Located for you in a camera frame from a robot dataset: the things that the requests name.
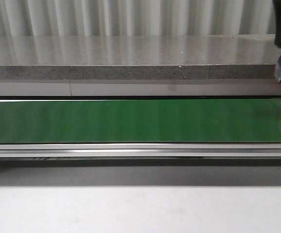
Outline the grey stone counter slab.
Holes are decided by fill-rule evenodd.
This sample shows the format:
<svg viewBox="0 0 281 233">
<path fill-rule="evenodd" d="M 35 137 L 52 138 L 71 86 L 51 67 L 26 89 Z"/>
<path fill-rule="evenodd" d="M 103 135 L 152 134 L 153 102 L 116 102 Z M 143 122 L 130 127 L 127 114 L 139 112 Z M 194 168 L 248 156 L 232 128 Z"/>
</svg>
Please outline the grey stone counter slab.
<svg viewBox="0 0 281 233">
<path fill-rule="evenodd" d="M 272 39 L 0 36 L 0 97 L 281 97 Z"/>
</svg>

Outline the green conveyor belt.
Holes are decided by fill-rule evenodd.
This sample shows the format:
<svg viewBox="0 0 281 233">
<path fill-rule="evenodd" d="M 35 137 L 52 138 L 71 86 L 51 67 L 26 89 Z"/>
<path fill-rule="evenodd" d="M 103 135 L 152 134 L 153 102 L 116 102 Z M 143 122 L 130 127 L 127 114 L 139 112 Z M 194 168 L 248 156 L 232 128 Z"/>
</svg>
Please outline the green conveyor belt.
<svg viewBox="0 0 281 233">
<path fill-rule="evenodd" d="M 281 99 L 0 101 L 0 144 L 281 142 Z"/>
</svg>

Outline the white pleated curtain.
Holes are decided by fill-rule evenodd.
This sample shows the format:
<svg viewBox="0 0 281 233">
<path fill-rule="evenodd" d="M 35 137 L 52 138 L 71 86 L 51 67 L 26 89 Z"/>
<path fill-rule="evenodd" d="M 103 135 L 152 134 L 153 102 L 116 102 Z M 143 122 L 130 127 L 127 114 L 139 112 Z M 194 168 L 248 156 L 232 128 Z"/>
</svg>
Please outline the white pleated curtain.
<svg viewBox="0 0 281 233">
<path fill-rule="evenodd" d="M 0 0 L 0 36 L 272 34 L 269 0 Z"/>
</svg>

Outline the aluminium conveyor front rail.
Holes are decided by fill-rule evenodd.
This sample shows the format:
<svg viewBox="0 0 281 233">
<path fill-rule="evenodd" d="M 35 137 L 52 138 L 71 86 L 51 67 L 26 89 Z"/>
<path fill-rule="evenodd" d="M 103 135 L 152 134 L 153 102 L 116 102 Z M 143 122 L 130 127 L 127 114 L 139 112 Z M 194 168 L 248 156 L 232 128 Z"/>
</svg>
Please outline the aluminium conveyor front rail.
<svg viewBox="0 0 281 233">
<path fill-rule="evenodd" d="M 0 144 L 0 166 L 281 166 L 281 143 Z"/>
</svg>

